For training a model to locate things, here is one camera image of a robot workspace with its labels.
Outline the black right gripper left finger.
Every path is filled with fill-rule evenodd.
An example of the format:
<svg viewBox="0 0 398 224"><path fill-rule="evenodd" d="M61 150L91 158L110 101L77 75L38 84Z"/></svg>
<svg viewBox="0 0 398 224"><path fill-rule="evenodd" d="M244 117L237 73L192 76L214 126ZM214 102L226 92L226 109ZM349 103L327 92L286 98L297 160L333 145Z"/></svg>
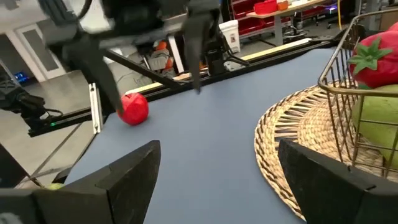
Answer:
<svg viewBox="0 0 398 224"><path fill-rule="evenodd" d="M153 140L58 190L1 189L1 223L141 224L160 158Z"/></svg>

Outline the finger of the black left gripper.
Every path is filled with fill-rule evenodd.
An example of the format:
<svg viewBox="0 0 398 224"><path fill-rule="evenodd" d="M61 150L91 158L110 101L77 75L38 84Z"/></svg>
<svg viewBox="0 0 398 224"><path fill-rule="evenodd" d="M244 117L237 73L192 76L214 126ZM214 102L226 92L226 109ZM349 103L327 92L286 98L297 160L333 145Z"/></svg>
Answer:
<svg viewBox="0 0 398 224"><path fill-rule="evenodd" d="M39 6L55 27L44 32L45 46L68 67L80 70L89 84L99 85L114 110L123 112L119 90L105 61L99 42L82 29L80 20L91 1L85 1L79 15L70 12L63 1L39 0Z"/></svg>
<svg viewBox="0 0 398 224"><path fill-rule="evenodd" d="M215 36L220 12L218 9L202 12L190 12L183 23L185 39L185 58L192 76L193 89L201 92L200 59L208 42Z"/></svg>

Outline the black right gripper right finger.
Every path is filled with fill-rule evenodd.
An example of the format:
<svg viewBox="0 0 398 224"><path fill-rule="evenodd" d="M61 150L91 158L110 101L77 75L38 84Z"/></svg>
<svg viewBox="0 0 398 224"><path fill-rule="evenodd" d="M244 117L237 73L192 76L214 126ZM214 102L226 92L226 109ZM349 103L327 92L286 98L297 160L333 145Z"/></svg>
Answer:
<svg viewBox="0 0 398 224"><path fill-rule="evenodd" d="M278 157L307 223L397 224L397 183L293 141Z"/></svg>

